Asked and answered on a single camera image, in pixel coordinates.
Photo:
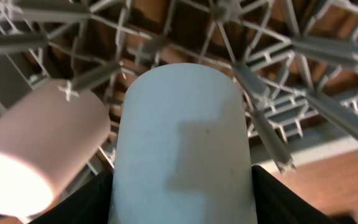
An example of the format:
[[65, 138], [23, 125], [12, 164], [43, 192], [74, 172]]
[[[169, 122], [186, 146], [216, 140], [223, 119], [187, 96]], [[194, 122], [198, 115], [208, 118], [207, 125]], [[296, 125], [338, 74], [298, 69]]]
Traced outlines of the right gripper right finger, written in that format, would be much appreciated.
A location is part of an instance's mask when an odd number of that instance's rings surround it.
[[336, 224], [261, 166], [252, 166], [258, 224]]

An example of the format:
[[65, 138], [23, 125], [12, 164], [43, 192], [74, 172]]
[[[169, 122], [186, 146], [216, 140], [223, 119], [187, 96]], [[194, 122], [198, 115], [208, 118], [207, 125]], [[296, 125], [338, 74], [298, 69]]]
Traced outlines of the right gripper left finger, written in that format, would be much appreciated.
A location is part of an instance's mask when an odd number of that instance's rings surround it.
[[107, 224], [113, 173], [104, 170], [29, 224]]

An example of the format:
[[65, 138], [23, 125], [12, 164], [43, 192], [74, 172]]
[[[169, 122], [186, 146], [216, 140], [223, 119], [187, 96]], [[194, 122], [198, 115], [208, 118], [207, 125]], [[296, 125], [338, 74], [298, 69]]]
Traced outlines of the pink cup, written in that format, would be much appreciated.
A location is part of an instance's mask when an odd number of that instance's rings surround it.
[[90, 90], [68, 100], [63, 80], [32, 91], [0, 117], [0, 214], [44, 211], [110, 132], [103, 102]]

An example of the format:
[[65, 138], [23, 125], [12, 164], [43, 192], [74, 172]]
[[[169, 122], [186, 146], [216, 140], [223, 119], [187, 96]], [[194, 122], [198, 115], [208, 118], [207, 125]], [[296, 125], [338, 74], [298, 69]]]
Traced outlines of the light blue cup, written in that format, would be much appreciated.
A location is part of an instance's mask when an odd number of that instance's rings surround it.
[[211, 67], [149, 70], [124, 96], [111, 223], [256, 223], [243, 100]]

